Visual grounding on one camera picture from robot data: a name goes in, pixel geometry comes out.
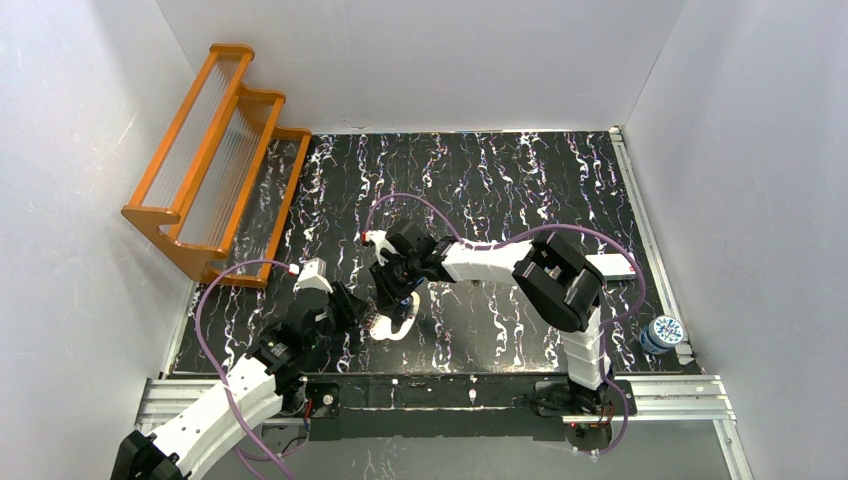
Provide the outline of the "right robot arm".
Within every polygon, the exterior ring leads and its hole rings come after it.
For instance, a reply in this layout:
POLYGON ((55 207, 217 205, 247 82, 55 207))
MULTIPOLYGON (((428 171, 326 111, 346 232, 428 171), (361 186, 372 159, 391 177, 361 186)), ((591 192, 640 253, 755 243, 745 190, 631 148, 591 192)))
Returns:
POLYGON ((565 398, 578 407, 602 406, 610 365, 600 346, 603 274, 558 233, 502 246, 424 233, 408 219, 387 230, 368 230, 361 242, 375 261, 376 291, 370 333, 399 340, 410 329, 422 283, 495 282, 518 288, 542 320, 561 331, 566 355, 565 398))

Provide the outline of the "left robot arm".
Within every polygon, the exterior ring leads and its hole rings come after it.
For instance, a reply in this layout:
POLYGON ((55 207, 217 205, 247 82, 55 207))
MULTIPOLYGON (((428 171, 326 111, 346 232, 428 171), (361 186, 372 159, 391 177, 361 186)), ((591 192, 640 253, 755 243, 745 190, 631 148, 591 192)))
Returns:
POLYGON ((368 303, 338 281, 301 288, 283 319, 268 325, 245 354, 186 409, 149 433, 120 443, 114 479, 200 479, 228 451, 291 401, 323 348, 358 329, 368 303))

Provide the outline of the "orange wooden rack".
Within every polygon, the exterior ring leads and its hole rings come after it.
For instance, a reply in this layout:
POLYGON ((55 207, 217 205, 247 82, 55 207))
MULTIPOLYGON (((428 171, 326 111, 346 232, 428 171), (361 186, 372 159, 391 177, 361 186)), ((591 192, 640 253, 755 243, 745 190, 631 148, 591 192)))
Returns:
POLYGON ((189 279, 264 288, 298 188, 312 134, 279 125, 284 93, 248 86, 255 57, 245 44, 216 43, 179 106, 132 197, 121 213, 189 279), (259 237, 260 264, 236 258, 250 202, 275 141, 292 143, 281 161, 281 204, 259 237))

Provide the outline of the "white box red label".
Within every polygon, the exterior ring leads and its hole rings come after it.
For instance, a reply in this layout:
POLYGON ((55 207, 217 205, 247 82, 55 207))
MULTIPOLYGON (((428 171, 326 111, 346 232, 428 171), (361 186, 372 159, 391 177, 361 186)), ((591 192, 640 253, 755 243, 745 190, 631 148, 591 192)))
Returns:
POLYGON ((634 267, 629 258, 620 253, 605 253, 587 255, 589 261, 604 277, 606 281, 624 281, 636 278, 634 267))

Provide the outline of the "blue white tape roll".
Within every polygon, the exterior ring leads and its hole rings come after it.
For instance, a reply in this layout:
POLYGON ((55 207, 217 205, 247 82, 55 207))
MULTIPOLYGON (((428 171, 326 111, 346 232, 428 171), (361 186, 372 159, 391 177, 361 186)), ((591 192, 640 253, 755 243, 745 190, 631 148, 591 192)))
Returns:
POLYGON ((674 317, 661 315, 654 318, 640 332, 642 349, 652 355, 662 355, 676 348, 685 338, 682 323, 674 317))

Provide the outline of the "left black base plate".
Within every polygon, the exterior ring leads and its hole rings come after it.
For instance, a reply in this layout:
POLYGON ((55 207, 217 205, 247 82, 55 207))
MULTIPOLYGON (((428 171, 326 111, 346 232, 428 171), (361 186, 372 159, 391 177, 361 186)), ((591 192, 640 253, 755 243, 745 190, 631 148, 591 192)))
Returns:
POLYGON ((337 383, 305 383, 284 404, 282 415, 307 420, 336 418, 340 412, 340 400, 341 390, 337 383))

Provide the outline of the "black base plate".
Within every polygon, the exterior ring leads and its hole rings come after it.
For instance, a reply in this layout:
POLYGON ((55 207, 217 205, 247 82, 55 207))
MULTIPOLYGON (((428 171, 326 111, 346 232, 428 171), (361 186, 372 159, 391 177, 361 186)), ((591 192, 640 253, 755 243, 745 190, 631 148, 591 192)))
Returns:
POLYGON ((538 381, 527 401, 540 416, 588 415, 600 420, 602 415, 623 415, 624 407, 630 415, 638 412, 632 385, 626 380, 613 380, 612 388, 602 382, 592 390, 564 377, 538 381))
POLYGON ((341 390, 337 383, 305 383, 284 404, 282 415, 307 420, 336 418, 340 412, 340 400, 341 390))

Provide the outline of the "aluminium frame rail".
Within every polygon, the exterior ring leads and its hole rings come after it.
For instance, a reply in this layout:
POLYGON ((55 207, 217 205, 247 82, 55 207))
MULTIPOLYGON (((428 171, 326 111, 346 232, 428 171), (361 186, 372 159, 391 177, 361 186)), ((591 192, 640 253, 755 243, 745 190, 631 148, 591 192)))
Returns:
POLYGON ((374 303, 375 256, 359 239, 401 219, 441 238, 500 242, 558 224, 584 254, 628 252, 641 280, 607 281, 600 319, 614 380, 638 412, 540 416, 538 381, 567 378, 561 331, 516 287, 422 283, 400 341, 377 341, 368 317, 323 348, 301 378, 337 383, 336 418, 282 412, 259 424, 285 464, 238 468, 232 451, 210 479, 747 479, 721 379, 682 346, 645 352, 642 329, 674 314, 622 134, 609 131, 321 135, 309 145, 266 287, 198 286, 165 368, 144 393, 143 431, 174 418, 233 366, 294 300, 286 264, 313 258, 374 303))

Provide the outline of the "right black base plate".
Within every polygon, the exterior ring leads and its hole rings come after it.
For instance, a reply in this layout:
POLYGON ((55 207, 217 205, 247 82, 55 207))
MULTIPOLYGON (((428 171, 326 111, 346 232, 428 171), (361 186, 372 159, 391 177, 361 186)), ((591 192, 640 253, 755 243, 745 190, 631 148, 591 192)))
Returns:
POLYGON ((630 415, 638 412, 632 385, 626 380, 613 380, 612 388, 602 382, 592 390, 564 377, 538 381, 527 401, 540 416, 588 415, 600 420, 602 415, 623 415, 624 407, 630 415))

